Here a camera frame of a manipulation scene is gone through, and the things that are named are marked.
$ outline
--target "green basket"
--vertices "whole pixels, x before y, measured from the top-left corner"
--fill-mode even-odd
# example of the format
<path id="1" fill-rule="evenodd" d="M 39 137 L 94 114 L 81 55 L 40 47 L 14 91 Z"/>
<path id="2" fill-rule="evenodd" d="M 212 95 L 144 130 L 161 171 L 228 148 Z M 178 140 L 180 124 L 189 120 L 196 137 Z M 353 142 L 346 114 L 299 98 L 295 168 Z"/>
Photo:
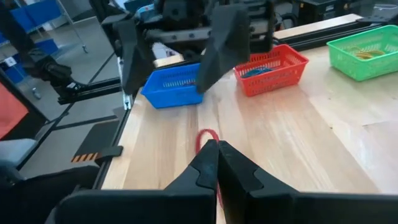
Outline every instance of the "green basket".
<path id="1" fill-rule="evenodd" d="M 327 44 L 331 65 L 357 81 L 398 71 L 398 26 L 384 26 Z M 365 60 L 355 56 L 361 50 L 386 54 Z"/>

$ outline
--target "metal rod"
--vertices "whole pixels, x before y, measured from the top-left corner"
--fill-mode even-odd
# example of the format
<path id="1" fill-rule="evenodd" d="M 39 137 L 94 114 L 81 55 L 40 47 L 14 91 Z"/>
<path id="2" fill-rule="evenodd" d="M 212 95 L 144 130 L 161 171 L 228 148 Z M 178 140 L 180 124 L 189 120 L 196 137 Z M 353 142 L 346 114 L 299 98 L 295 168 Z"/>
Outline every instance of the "metal rod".
<path id="1" fill-rule="evenodd" d="M 86 45 L 83 41 L 83 39 L 80 37 L 79 32 L 77 31 L 75 24 L 73 23 L 72 18 L 70 17 L 69 13 L 67 12 L 67 9 L 65 8 L 65 6 L 62 4 L 61 0 L 57 0 L 58 5 L 61 7 L 62 11 L 63 11 L 63 15 L 67 18 L 68 23 L 72 26 L 73 31 L 75 32 L 76 36 L 79 38 L 83 50 L 86 52 Z"/>

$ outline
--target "blue basket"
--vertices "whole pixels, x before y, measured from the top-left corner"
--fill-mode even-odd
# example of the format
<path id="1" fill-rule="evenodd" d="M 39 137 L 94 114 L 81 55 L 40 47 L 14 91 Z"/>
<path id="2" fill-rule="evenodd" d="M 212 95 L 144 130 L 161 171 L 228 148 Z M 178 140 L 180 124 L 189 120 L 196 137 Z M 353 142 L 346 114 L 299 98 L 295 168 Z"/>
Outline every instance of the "blue basket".
<path id="1" fill-rule="evenodd" d="M 154 108 L 194 105 L 203 101 L 195 79 L 199 63 L 154 71 L 141 91 Z"/>

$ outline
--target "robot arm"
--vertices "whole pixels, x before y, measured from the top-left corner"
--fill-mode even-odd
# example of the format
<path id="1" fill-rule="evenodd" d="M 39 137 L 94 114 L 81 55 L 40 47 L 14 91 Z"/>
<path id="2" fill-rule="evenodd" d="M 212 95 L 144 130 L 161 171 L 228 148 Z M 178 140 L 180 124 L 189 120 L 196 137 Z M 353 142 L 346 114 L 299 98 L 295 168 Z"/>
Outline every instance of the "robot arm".
<path id="1" fill-rule="evenodd" d="M 104 30 L 112 27 L 108 38 L 116 46 L 116 55 L 124 60 L 124 91 L 137 91 L 155 69 L 151 49 L 155 42 L 178 51 L 185 60 L 200 59 L 196 80 L 200 93 L 234 66 L 247 62 L 252 41 L 261 46 L 261 52 L 270 51 L 274 26 L 280 22 L 275 19 L 274 4 L 270 0 L 235 2 L 158 0 L 135 16 L 105 19 L 102 26 Z M 153 16 L 141 16 L 147 11 L 154 12 Z"/>

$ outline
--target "rubber band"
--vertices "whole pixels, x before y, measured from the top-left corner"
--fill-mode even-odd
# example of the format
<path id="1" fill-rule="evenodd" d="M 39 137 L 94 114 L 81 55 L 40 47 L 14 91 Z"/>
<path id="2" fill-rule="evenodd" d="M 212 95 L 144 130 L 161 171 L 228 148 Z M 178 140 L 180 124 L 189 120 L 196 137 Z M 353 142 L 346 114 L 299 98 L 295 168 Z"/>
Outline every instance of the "rubber band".
<path id="1" fill-rule="evenodd" d="M 198 154 L 200 152 L 200 149 L 201 149 L 200 140 L 201 140 L 201 137 L 205 133 L 211 134 L 211 137 L 213 137 L 213 139 L 216 140 L 217 142 L 220 140 L 215 130 L 212 130 L 212 129 L 202 129 L 202 130 L 200 130 L 198 135 L 197 135 L 196 141 L 195 141 L 195 152 L 196 152 L 196 154 Z M 218 197 L 218 201 L 219 201 L 219 203 L 221 205 L 221 208 L 224 208 L 223 200 L 221 198 L 220 185 L 218 183 L 217 183 L 217 197 Z"/>

